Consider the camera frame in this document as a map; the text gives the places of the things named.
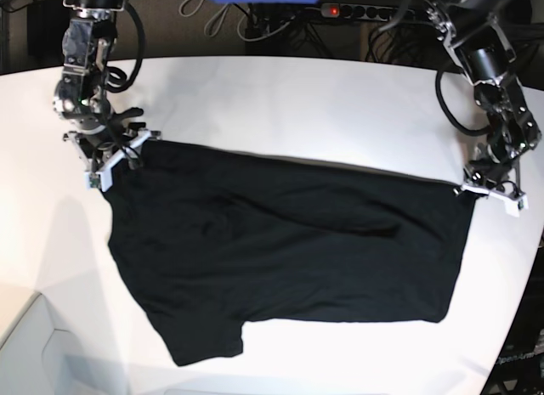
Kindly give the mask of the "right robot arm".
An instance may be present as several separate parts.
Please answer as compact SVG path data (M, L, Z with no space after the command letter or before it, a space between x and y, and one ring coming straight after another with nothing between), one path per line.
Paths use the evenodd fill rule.
M130 168L144 163L135 145L145 124L138 119L143 109L116 112L109 95L123 93L134 83L146 49L144 25L128 0L63 0L73 10L63 36L64 62L54 90L53 107L72 129L63 136L71 142L92 176L111 158L127 160ZM137 33L137 52L131 73L109 64L118 40L117 16L126 12Z

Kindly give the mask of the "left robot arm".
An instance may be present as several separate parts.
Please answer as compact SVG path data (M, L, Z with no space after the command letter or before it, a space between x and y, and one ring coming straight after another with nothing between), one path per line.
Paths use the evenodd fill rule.
M456 193L470 192L522 206L519 161L541 142L515 70L517 55L499 19L512 0L424 0L428 20L448 55L435 76L434 88L447 120L462 134L485 137L463 169ZM473 88L474 103L488 124L463 126L448 109L442 93L445 71L455 66Z

